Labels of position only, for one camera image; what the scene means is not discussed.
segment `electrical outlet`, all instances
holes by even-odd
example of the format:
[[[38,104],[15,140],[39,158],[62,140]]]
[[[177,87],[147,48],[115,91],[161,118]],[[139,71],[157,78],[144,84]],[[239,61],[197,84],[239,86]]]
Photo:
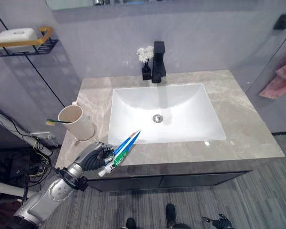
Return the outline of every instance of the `electrical outlet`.
[[[39,139],[53,139],[55,138],[55,135],[53,135],[50,131],[47,131],[47,132],[33,132],[33,133],[30,133],[30,135],[32,136],[35,136]]]

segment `marble countertop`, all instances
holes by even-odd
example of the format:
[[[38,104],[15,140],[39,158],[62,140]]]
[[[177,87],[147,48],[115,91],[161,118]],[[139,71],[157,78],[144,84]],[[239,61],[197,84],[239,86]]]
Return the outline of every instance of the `marble countertop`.
[[[260,166],[257,160],[267,163],[271,158],[284,157],[229,70],[167,74],[160,86],[187,83],[204,84],[226,140],[210,141],[208,146],[203,141],[135,145],[122,166],[108,177],[245,171]],[[93,141],[107,142],[114,88],[155,86],[141,76],[83,79],[77,102],[95,124],[95,134],[80,142],[67,131],[56,167],[68,166]],[[95,174],[88,172],[86,176],[97,178]]]

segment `sink drain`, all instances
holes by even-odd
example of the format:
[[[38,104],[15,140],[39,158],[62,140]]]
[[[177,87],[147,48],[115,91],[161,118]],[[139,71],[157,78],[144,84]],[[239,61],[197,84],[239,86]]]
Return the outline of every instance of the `sink drain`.
[[[160,122],[162,122],[162,121],[163,121],[162,115],[160,115],[160,114],[155,114],[155,115],[153,116],[153,121],[154,121],[155,123],[160,123]]]

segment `pink towel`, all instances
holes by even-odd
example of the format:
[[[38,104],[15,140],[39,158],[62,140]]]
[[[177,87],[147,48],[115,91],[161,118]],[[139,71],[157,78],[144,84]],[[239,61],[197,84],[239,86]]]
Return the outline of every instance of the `pink towel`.
[[[286,94],[286,65],[276,71],[277,77],[259,94],[269,99],[278,99]]]

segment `vanity cabinet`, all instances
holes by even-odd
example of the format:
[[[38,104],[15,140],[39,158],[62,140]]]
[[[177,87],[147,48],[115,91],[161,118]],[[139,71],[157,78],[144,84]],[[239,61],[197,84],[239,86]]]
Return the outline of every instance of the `vanity cabinet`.
[[[100,191],[126,191],[172,187],[213,186],[235,178],[244,173],[245,172],[98,179],[91,180],[88,182],[88,184],[89,186]]]
[[[126,191],[136,189],[155,189],[159,187],[162,176],[130,177],[89,181],[88,185],[100,191]]]
[[[163,179],[159,184],[159,188],[212,186],[235,178],[241,174],[244,174],[244,172],[163,176]]]

